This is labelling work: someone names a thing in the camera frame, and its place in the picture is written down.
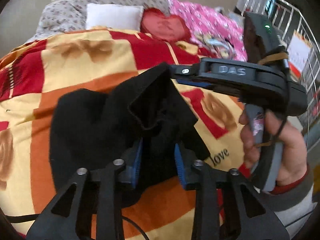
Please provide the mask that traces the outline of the grey right sleeve forearm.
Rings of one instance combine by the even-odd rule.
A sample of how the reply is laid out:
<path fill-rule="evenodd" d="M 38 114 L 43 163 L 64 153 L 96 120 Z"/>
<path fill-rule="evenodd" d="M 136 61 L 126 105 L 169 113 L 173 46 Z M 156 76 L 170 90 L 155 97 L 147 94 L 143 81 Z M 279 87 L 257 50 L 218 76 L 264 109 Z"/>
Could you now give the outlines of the grey right sleeve forearm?
<path fill-rule="evenodd" d="M 258 199 L 272 211 L 263 222 L 266 232 L 276 239 L 313 239 L 319 228 L 319 202 L 313 196 L 313 173 L 308 163 L 295 166 L 293 173 L 271 192 L 258 193 Z"/>

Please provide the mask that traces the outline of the right hand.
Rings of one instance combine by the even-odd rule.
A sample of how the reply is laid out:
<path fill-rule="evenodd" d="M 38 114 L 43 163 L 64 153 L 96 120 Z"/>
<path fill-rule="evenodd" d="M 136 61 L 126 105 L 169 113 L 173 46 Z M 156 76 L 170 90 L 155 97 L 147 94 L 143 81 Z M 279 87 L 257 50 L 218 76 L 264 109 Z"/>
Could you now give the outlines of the right hand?
<path fill-rule="evenodd" d="M 241 130 L 240 138 L 243 142 L 244 163 L 247 168 L 252 168 L 260 157 L 259 150 L 254 145 L 253 133 L 250 130 L 249 119 L 245 112 L 240 115 Z M 277 177 L 278 186 L 287 186 L 301 180 L 307 170 L 307 150 L 304 138 L 300 131 L 287 122 L 279 139 L 283 142 L 283 158 Z"/>

